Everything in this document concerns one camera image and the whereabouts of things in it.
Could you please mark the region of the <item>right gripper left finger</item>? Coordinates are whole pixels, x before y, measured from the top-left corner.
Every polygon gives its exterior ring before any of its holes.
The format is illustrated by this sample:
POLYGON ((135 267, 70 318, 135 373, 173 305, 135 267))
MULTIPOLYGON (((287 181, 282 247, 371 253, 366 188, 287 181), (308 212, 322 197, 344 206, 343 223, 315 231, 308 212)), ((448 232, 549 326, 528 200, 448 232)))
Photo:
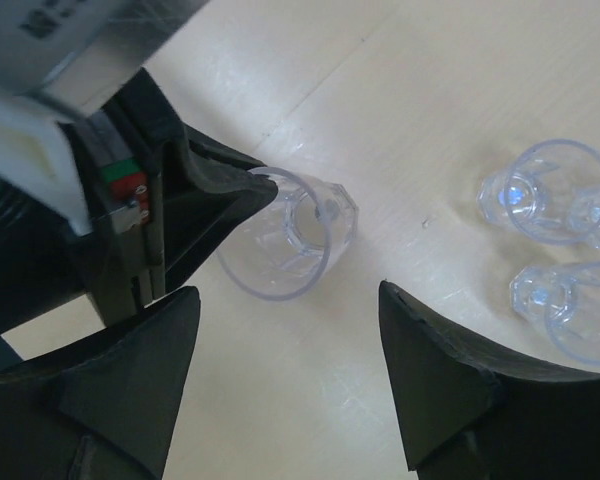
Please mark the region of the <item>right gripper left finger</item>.
POLYGON ((0 372, 0 479, 160 479, 200 321, 183 287, 0 372))

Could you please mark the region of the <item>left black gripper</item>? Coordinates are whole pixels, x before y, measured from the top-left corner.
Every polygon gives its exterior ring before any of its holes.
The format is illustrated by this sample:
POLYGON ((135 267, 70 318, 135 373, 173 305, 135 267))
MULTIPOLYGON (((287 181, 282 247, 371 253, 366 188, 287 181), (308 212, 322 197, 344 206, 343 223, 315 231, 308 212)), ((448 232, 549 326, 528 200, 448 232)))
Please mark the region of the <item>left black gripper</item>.
POLYGON ((165 146, 161 166, 157 130, 178 123, 141 70, 90 118, 62 128, 85 235, 0 177, 0 335, 83 295, 105 325, 128 319, 181 287, 276 198, 276 184, 252 172, 261 161, 190 126, 165 146))

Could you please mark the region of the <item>cluster front clear glass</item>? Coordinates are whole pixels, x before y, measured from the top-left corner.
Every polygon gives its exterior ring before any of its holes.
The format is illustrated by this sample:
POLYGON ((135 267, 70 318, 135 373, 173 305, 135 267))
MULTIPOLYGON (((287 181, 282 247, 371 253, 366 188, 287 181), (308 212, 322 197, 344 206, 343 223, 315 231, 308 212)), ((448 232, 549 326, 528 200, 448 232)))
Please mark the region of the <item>cluster front clear glass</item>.
POLYGON ((600 367, 600 261, 528 266, 510 283, 510 303, 563 354, 600 367))

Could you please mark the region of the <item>cluster clear glass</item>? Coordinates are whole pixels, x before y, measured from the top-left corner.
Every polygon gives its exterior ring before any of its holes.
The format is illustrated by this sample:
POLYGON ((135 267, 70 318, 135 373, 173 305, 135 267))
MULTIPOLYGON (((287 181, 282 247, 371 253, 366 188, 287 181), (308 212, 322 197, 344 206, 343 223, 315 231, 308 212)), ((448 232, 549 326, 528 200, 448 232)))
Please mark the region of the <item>cluster clear glass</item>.
POLYGON ((563 354, 600 367, 600 261, 528 266, 510 283, 510 303, 563 354))
POLYGON ((600 184, 600 154, 571 139, 551 139, 525 150, 487 176, 477 203, 484 219, 547 245, 583 243, 567 224, 577 187, 600 184))
POLYGON ((568 209, 567 224, 578 234, 587 233, 584 242, 600 250, 600 184, 577 187, 568 209))

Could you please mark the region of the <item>cluster left clear glass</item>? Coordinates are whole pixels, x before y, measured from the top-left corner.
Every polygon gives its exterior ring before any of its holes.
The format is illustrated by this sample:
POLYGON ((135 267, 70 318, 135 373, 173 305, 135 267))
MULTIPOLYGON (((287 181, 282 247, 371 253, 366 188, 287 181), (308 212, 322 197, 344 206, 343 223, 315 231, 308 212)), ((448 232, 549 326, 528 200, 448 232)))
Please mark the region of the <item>cluster left clear glass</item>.
POLYGON ((577 187, 600 184, 600 154, 571 139, 551 139, 525 150, 487 176, 477 203, 484 219, 547 245, 583 243, 567 224, 577 187))

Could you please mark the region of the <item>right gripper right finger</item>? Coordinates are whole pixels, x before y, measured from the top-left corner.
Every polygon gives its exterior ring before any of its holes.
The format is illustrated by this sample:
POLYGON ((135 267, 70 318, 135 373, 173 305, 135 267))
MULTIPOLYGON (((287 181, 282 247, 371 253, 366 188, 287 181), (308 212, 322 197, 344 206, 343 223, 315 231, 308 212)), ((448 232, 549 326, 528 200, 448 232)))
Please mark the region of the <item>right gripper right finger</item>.
POLYGON ((540 360, 378 290, 407 467, 421 479, 600 479, 600 373, 540 360))

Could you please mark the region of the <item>cluster back clear glass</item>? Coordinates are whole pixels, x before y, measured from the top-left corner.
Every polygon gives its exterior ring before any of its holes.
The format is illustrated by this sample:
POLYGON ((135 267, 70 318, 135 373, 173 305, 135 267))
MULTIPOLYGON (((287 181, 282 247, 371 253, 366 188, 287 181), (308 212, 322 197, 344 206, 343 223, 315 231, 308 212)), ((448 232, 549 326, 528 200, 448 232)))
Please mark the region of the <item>cluster back clear glass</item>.
POLYGON ((567 224, 578 234, 587 233, 584 242, 600 250, 600 184, 577 187, 568 209, 567 224))

